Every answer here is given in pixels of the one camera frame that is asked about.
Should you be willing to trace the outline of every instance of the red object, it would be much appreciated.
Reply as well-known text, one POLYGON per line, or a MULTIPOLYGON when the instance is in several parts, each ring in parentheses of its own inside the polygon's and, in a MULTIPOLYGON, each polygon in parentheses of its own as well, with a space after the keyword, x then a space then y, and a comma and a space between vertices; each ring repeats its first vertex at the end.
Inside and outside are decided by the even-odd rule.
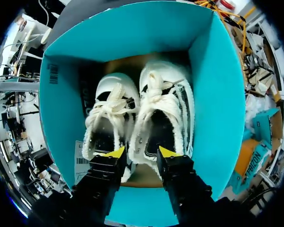
MULTIPOLYGON (((220 4, 223 6, 223 7, 225 7, 226 9, 228 9, 228 10, 225 10, 225 9, 220 9, 220 10, 222 10, 222 11, 228 11, 228 12, 231 12, 231 11, 233 11, 234 9, 235 9, 235 7, 233 6, 233 5, 231 5, 230 3, 228 3, 226 0, 221 0, 220 1, 220 4)), ((222 17, 227 17, 227 15, 226 14, 224 14, 224 13, 221 13, 221 15, 222 15, 222 17)))
POLYGON ((230 9, 231 11, 235 9, 235 7, 231 5, 230 3, 228 3, 226 0, 221 0, 220 3, 226 8, 230 9))

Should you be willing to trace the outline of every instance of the barcode label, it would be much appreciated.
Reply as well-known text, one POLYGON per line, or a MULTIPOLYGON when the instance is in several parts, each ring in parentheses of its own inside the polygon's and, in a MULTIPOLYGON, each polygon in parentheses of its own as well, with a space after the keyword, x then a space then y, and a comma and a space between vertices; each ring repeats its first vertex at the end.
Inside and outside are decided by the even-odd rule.
POLYGON ((86 160, 85 158, 80 158, 80 157, 77 158, 77 164, 88 164, 88 163, 89 161, 86 160))
POLYGON ((58 84, 58 66, 57 65, 48 65, 49 68, 49 83, 50 84, 58 84))

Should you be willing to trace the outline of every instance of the white sneaker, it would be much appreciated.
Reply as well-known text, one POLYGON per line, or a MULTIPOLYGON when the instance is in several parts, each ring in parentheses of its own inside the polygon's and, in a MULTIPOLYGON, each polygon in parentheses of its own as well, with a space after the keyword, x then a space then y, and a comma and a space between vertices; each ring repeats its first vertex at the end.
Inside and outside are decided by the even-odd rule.
MULTIPOLYGON (((139 93, 132 79, 123 73, 103 77, 96 90, 96 103, 85 120, 82 156, 91 160, 97 154, 127 148, 139 107, 139 93)), ((129 179, 135 166, 127 158, 121 182, 129 179)))
POLYGON ((190 75, 167 61, 146 64, 140 75, 141 107, 130 140, 128 155, 137 164, 148 164, 159 175, 159 145, 192 156, 195 107, 190 75))

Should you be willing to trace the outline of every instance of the wire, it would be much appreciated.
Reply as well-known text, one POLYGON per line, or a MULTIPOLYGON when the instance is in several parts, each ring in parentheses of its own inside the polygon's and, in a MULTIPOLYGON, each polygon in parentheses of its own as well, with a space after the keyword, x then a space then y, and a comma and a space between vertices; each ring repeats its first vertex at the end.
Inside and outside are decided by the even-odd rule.
POLYGON ((254 197, 251 198, 251 199, 248 199, 248 198, 245 199, 241 204, 242 204, 242 205, 245 205, 245 204, 250 203, 250 202, 252 202, 253 200, 257 199, 258 197, 264 195, 265 193, 268 193, 268 192, 275 192, 276 190, 277 190, 277 188, 268 188, 268 189, 262 191, 261 193, 259 193, 258 195, 254 196, 254 197))
POLYGON ((242 54, 245 53, 246 46, 246 22, 243 21, 243 46, 242 46, 242 54))
MULTIPOLYGON (((45 25, 45 26, 47 26, 47 25, 48 25, 48 22, 49 22, 49 15, 48 15, 48 12, 47 12, 47 10, 44 8, 44 6, 41 4, 40 0, 38 0, 38 3, 39 3, 39 5, 41 6, 41 8, 46 12, 47 22, 46 22, 46 25, 45 25)), ((5 46, 5 47, 3 48, 2 52, 3 52, 4 49, 7 48, 8 46, 18 45, 18 44, 26 44, 26 43, 29 43, 29 42, 31 42, 31 41, 37 39, 38 37, 39 37, 39 36, 37 36, 37 37, 35 37, 35 38, 31 39, 31 40, 28 40, 28 41, 26 41, 26 42, 9 44, 9 45, 7 45, 7 46, 5 46)))
POLYGON ((27 79, 27 80, 34 81, 34 82, 39 82, 36 79, 31 79, 31 78, 27 78, 27 77, 17 77, 17 76, 13 76, 13 75, 2 75, 2 76, 0 76, 0 78, 1 77, 23 78, 23 79, 27 79))
POLYGON ((35 96, 32 100, 29 100, 29 101, 20 101, 20 102, 16 102, 14 104, 19 104, 19 103, 29 103, 29 102, 32 102, 36 99, 37 96, 35 96))

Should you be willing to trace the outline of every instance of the black mechanical part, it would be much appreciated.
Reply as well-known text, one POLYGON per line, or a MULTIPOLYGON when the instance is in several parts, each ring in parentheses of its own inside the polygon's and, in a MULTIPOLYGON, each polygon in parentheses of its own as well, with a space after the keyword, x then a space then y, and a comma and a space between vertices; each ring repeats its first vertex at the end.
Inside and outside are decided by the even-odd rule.
POLYGON ((95 156, 90 170, 72 187, 72 197, 66 193, 41 198, 29 216, 33 226, 101 226, 109 214, 115 192, 119 190, 126 166, 126 151, 119 158, 95 156))
POLYGON ((215 202, 212 188, 196 174, 188 156, 164 157, 158 149, 157 165, 180 226, 233 226, 238 222, 239 226, 247 226, 255 219, 237 201, 224 197, 215 202))

